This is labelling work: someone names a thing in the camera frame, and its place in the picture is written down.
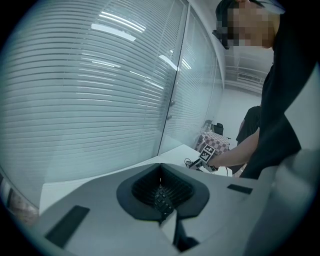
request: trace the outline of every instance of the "cable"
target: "cable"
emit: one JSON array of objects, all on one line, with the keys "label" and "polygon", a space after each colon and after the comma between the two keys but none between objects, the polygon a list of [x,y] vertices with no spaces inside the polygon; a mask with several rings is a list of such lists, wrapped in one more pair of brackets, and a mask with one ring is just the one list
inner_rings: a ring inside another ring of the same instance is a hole
[{"label": "cable", "polygon": [[192,163],[192,161],[191,161],[189,158],[184,159],[184,164],[185,164],[185,166],[186,166],[186,167],[189,167],[190,164],[187,164],[187,163],[186,163],[186,160],[187,160],[187,159],[189,160],[190,163]]}]

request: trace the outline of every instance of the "black rectangular panel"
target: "black rectangular panel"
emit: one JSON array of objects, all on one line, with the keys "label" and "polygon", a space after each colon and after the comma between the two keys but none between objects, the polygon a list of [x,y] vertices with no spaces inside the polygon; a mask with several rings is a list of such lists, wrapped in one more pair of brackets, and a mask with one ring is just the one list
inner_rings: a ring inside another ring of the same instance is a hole
[{"label": "black rectangular panel", "polygon": [[84,220],[89,208],[74,206],[45,236],[51,243],[63,248],[80,223]]},{"label": "black rectangular panel", "polygon": [[235,184],[231,184],[227,188],[230,190],[238,191],[238,192],[245,193],[248,195],[250,195],[252,192],[252,188],[250,188],[250,187],[239,186],[239,185],[235,185]]}]

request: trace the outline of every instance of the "black cap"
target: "black cap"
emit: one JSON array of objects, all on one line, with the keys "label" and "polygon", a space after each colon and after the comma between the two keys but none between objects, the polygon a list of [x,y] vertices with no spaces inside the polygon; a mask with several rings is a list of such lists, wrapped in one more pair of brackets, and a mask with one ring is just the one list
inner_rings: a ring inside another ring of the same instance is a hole
[{"label": "black cap", "polygon": [[[263,5],[256,0],[250,0],[250,2],[263,7]],[[239,4],[238,2],[236,2],[236,0],[222,0],[215,9],[217,29],[212,31],[212,34],[222,43],[223,47],[227,50],[229,49],[228,39],[233,39],[232,32],[228,33],[228,9],[235,9],[238,7]]]}]

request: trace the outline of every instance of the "black chair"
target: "black chair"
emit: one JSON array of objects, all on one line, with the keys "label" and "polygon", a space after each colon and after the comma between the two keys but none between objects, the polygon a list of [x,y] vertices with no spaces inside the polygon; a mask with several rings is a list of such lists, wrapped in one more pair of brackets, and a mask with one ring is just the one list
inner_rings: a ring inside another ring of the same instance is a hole
[{"label": "black chair", "polygon": [[224,135],[223,134],[224,133],[224,126],[221,123],[217,122],[216,125],[213,126],[213,129],[216,134],[219,134],[221,136]]}]

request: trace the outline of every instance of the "wall vent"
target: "wall vent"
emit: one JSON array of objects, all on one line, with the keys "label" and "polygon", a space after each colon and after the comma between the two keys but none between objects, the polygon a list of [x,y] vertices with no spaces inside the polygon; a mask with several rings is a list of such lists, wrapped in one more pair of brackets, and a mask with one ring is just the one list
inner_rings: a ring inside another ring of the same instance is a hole
[{"label": "wall vent", "polygon": [[256,84],[260,84],[261,83],[261,78],[260,77],[256,77],[253,75],[249,75],[249,74],[243,74],[243,73],[238,73],[238,77],[237,80],[246,80],[246,81],[250,81]]}]

